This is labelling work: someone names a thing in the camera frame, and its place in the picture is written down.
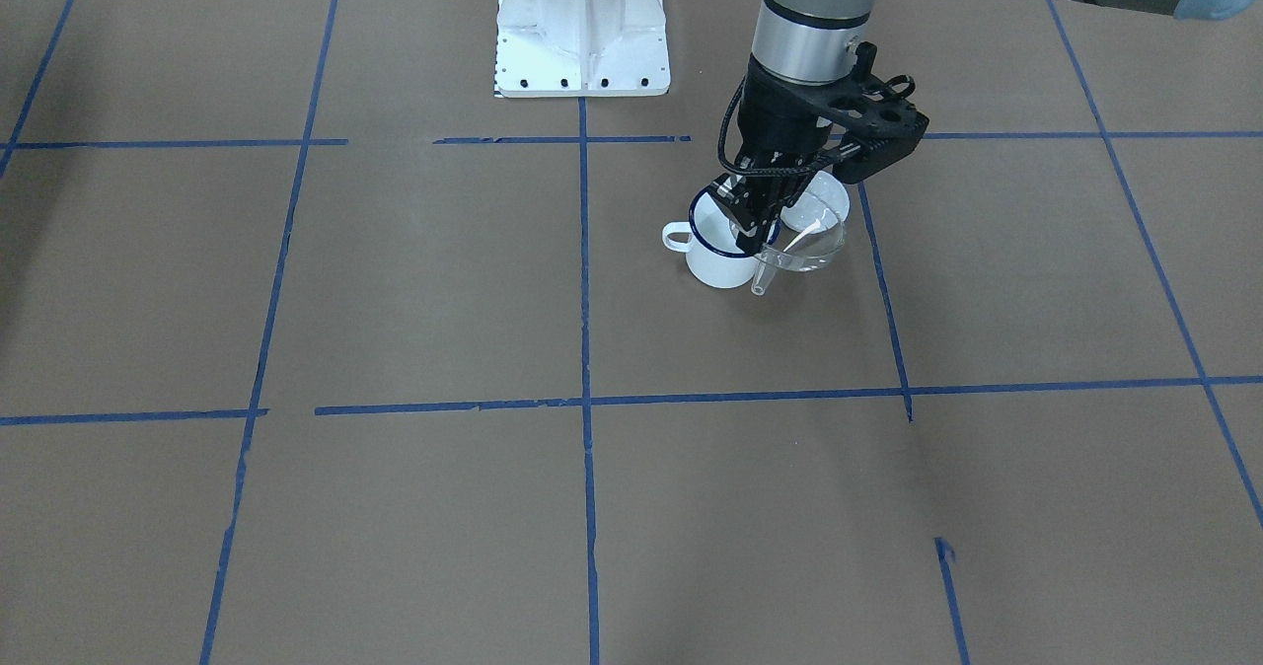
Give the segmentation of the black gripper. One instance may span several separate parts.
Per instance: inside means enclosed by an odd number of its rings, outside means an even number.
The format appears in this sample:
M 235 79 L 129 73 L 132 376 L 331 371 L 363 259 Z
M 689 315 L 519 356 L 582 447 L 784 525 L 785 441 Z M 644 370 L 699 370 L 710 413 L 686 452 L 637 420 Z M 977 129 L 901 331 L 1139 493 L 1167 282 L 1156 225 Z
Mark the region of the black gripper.
M 840 163 L 837 151 L 825 151 L 834 121 L 812 112 L 802 93 L 827 90 L 836 81 L 788 79 L 750 56 L 738 107 L 741 146 L 739 169 L 798 169 L 816 172 Z M 729 175 L 729 215 L 736 225 L 736 247 L 743 257 L 762 251 L 772 225 L 802 192 L 802 175 Z

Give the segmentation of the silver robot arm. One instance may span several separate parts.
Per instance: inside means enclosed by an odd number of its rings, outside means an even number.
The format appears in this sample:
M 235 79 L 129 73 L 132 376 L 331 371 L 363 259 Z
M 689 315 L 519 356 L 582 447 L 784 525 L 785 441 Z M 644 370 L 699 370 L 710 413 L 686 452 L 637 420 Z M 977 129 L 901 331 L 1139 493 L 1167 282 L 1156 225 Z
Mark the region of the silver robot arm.
M 1225 21 L 1257 0 L 1068 0 L 1091 8 Z M 738 252 L 751 257 L 770 242 L 781 212 L 810 180 L 831 172 L 858 184 L 911 156 L 930 120 L 911 102 L 908 76 L 879 79 L 877 48 L 864 28 L 877 0 L 762 0 L 744 79 L 722 117 L 740 146 L 709 196 L 727 215 Z

